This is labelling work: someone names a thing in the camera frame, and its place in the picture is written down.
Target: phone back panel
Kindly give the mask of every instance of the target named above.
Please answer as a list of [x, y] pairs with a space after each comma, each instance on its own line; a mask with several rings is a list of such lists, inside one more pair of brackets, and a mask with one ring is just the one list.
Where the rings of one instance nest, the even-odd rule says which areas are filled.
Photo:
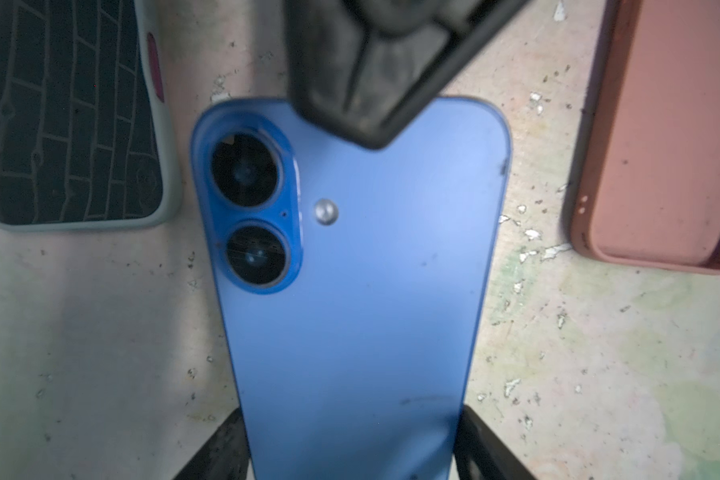
[[[250, 118], [271, 122], [298, 182], [297, 273], [267, 294], [240, 286], [225, 244], [235, 222], [280, 206], [236, 211], [209, 174]], [[467, 99], [436, 100], [379, 151], [285, 101], [202, 116], [192, 169], [258, 480], [447, 478], [509, 161], [499, 112]], [[323, 198], [338, 207], [330, 226], [313, 213]]]

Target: smartphone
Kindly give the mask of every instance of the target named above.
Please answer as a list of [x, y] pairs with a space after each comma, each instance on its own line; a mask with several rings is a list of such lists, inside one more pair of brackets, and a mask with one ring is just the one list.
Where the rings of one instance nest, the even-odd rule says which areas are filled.
[[192, 172], [258, 480], [445, 480], [510, 164], [434, 101], [383, 150], [282, 100], [204, 113]]
[[181, 202], [152, 0], [0, 2], [0, 227], [149, 226]]

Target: camera lens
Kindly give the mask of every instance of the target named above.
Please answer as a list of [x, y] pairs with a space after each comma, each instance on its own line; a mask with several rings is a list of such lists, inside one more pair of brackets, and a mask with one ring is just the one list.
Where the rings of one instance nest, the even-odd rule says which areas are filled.
[[216, 146], [211, 173], [224, 197], [239, 206], [259, 206], [277, 189], [272, 152], [248, 134], [236, 134]]
[[286, 248], [266, 228], [244, 226], [226, 243], [226, 258], [232, 270], [246, 283], [269, 286], [286, 272]]

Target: camera lens ring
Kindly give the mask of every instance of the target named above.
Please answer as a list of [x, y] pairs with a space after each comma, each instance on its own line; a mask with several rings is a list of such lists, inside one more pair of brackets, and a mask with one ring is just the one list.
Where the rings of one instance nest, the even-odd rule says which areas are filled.
[[225, 257], [232, 274], [258, 290], [282, 282], [291, 262], [285, 237], [277, 228], [260, 222], [236, 225], [226, 242]]
[[282, 189], [282, 162], [259, 135], [241, 130], [228, 135], [213, 149], [211, 183], [231, 206], [260, 210]]

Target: table surface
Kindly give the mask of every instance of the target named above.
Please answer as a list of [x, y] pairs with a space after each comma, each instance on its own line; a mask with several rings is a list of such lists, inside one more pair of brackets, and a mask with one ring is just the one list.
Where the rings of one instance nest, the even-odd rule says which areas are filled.
[[[172, 478], [237, 407], [186, 152], [211, 98], [284, 95], [279, 0], [157, 3], [182, 209], [0, 230], [0, 478]], [[514, 142], [466, 402], [541, 480], [720, 479], [720, 276], [565, 251], [603, 12], [532, 2], [446, 90], [498, 105]]]

